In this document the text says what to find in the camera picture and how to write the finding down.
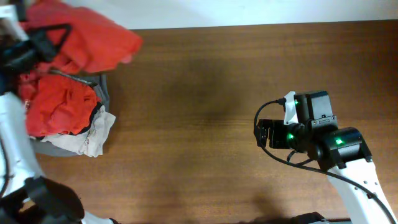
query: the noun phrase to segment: pile of clothes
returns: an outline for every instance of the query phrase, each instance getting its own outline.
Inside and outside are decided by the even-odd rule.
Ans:
[[[70,24],[72,32],[51,63],[40,63],[19,77],[19,96],[27,108],[27,132],[34,147],[41,143],[97,157],[115,122],[108,113],[106,77],[71,79],[53,74],[96,73],[128,63],[142,45],[133,32],[84,7],[71,7],[57,0],[42,0],[27,11],[26,30],[57,24]],[[62,31],[48,31],[57,43]]]

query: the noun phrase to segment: green led light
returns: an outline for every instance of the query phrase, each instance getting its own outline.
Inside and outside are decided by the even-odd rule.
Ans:
[[[341,139],[336,139],[337,144],[343,144],[344,142]]]

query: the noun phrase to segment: white wall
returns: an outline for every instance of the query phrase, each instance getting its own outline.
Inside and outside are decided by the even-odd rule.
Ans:
[[[398,19],[398,0],[64,0],[128,29]]]

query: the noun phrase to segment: red fabric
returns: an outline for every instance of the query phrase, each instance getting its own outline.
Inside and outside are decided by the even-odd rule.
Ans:
[[[116,68],[119,62],[130,62],[131,55],[142,45],[142,39],[133,32],[115,24],[104,16],[85,7],[71,7],[57,0],[42,0],[27,10],[26,28],[37,28],[69,23],[73,30],[52,63],[41,63],[39,68],[50,67],[70,74],[80,70],[94,73]],[[64,30],[48,32],[58,43]]]
[[[91,112],[99,101],[101,99],[87,85],[60,75],[43,76],[27,111],[27,132],[30,136],[78,134],[90,125]]]

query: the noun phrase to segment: brown table surface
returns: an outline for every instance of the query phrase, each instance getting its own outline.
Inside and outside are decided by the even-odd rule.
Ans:
[[[117,121],[106,154],[38,156],[48,177],[72,187],[87,210],[124,224],[236,223],[315,211],[347,217],[324,175],[273,161],[252,134],[266,101],[328,90],[340,127],[357,127],[367,140],[398,214],[398,21],[137,33],[145,44],[134,62],[109,73]],[[271,106],[261,117],[284,113]]]

